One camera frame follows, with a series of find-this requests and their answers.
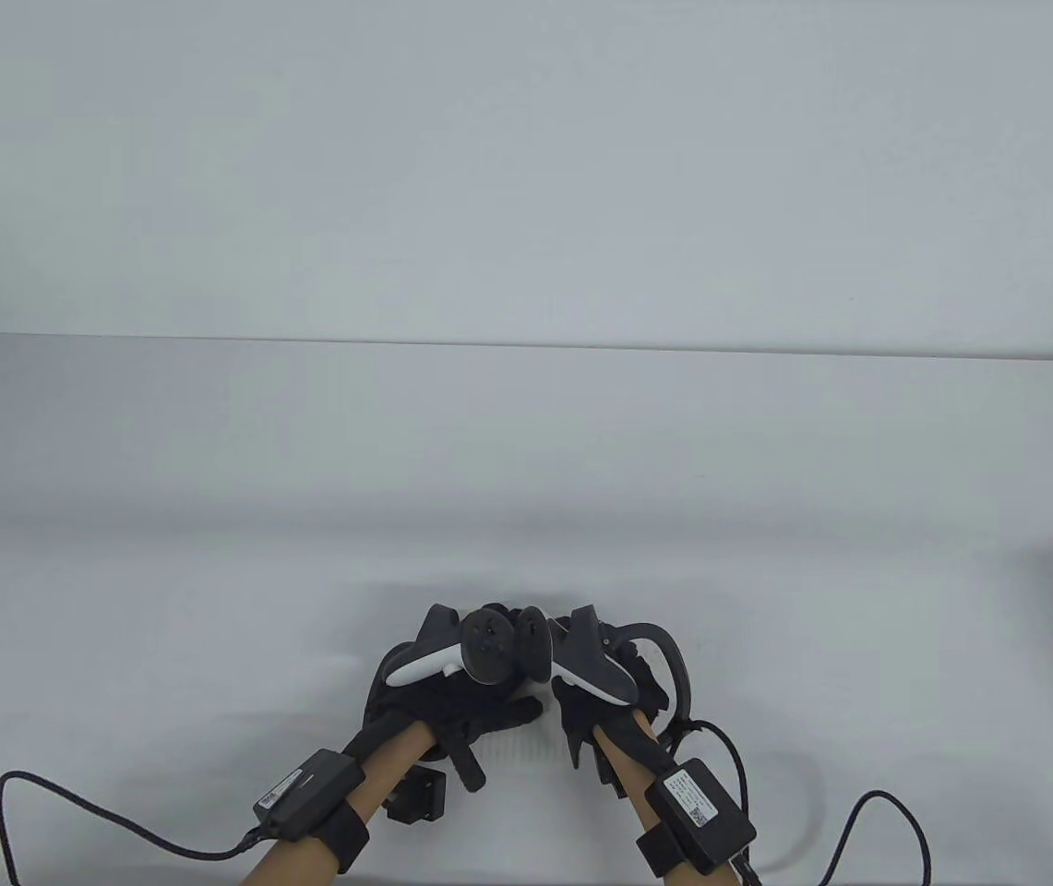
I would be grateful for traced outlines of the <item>person's right hand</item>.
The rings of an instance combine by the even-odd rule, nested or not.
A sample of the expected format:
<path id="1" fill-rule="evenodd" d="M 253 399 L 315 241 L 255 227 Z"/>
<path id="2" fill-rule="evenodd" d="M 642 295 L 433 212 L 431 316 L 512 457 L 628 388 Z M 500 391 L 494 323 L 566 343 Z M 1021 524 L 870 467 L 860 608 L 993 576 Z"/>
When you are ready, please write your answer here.
<path id="1" fill-rule="evenodd" d="M 617 705 L 591 695 L 577 685 L 569 684 L 556 676 L 552 680 L 552 695 L 560 706 L 561 727 L 568 739 L 568 750 L 573 768 L 580 767 L 581 748 L 592 747 L 596 772 L 601 784 L 611 786 L 618 798 L 625 796 L 625 789 L 615 774 L 605 751 L 596 741 L 596 729 L 601 729 L 620 749 L 638 751 L 640 765 L 653 776 L 663 775 L 677 767 L 674 756 L 669 754 L 658 739 L 653 739 L 639 722 L 636 714 L 644 714 L 647 721 L 656 720 L 657 714 L 669 709 L 670 701 L 664 688 L 652 673 L 648 662 L 641 657 L 635 642 L 625 642 L 616 650 L 617 661 L 632 676 L 639 688 L 639 698 L 632 706 Z"/>

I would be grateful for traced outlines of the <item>person's left hand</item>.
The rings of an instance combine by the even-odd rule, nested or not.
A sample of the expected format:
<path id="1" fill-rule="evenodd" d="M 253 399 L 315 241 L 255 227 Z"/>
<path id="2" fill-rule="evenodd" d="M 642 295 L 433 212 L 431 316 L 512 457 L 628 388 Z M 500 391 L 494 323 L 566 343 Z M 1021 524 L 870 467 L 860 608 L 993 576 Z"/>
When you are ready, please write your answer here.
<path id="1" fill-rule="evenodd" d="M 365 763 L 408 727 L 421 723 L 432 735 L 422 762 L 448 759 L 466 792 L 485 786 L 472 747 L 488 734 L 531 724 L 544 704 L 526 691 L 515 653 L 520 609 L 491 603 L 462 615 L 433 604 L 415 639 L 392 647 L 371 683 L 363 724 L 343 754 Z"/>

